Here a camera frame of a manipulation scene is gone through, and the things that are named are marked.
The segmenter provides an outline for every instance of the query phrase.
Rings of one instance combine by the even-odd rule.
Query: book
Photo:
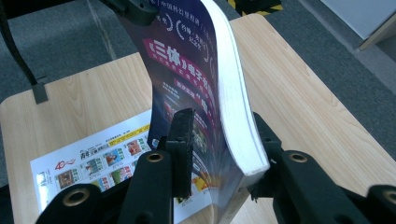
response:
[[[227,223],[269,162],[249,106],[233,31],[212,0],[148,0],[148,26],[119,16],[152,82],[148,145],[158,146],[173,115],[192,107],[193,171],[205,181],[216,223]]]

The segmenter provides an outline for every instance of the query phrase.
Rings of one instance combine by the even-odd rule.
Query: black mount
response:
[[[250,189],[252,200],[274,198],[279,223],[394,223],[396,188],[372,186],[367,197],[341,188],[306,153],[284,151],[271,128],[254,114],[271,168]]]
[[[133,24],[148,26],[158,14],[158,9],[145,0],[101,0],[117,15]]]

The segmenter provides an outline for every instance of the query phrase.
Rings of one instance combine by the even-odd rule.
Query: table surface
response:
[[[252,109],[283,148],[310,154],[336,184],[362,195],[374,184],[396,185],[396,162],[263,17],[249,15],[231,26]],[[0,104],[15,223],[38,217],[31,160],[151,107],[151,83],[137,53],[47,84],[46,90],[49,101],[40,105],[31,91]],[[233,223],[275,223],[271,202],[247,199]],[[185,222],[209,223],[209,210]]]

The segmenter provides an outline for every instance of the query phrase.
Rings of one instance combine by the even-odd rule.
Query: screw hole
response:
[[[148,161],[157,162],[163,159],[163,154],[160,153],[151,153],[147,156]]]
[[[74,189],[64,196],[64,205],[68,207],[79,205],[85,202],[90,196],[87,189]]]
[[[395,190],[385,190],[383,192],[384,197],[393,204],[396,204],[396,191]]]
[[[297,162],[306,162],[306,161],[308,161],[308,158],[305,157],[304,155],[300,154],[300,153],[291,153],[291,154],[289,154],[289,158],[292,161],[297,161]]]

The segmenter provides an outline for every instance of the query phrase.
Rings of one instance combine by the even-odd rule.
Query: yellow stripe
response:
[[[235,8],[235,1],[234,0],[228,0],[228,4],[230,4],[231,7]]]
[[[271,14],[271,13],[266,12],[266,11],[258,11],[258,12],[256,12],[256,13],[259,14],[259,15],[262,15],[262,16],[266,16],[266,15]]]
[[[271,7],[271,9],[280,11],[280,10],[283,10],[283,7],[282,7],[282,5],[277,5],[277,6]]]
[[[130,139],[130,138],[133,138],[133,137],[135,137],[135,136],[137,136],[137,135],[139,135],[139,134],[141,134],[141,133],[143,133],[143,132],[146,132],[146,131],[148,131],[148,130],[149,130],[149,124],[148,124],[148,125],[145,125],[145,126],[143,126],[143,127],[141,127],[141,128],[139,128],[139,129],[136,129],[136,130],[134,130],[133,132],[126,133],[125,135],[122,135],[122,136],[120,136],[120,137],[114,139],[113,141],[110,141],[110,142],[108,143],[108,145],[111,146],[111,147],[113,147],[113,146],[115,146],[116,144],[119,144],[119,143],[121,143],[121,142],[123,142],[123,141],[126,141],[126,140],[128,140],[128,139]]]

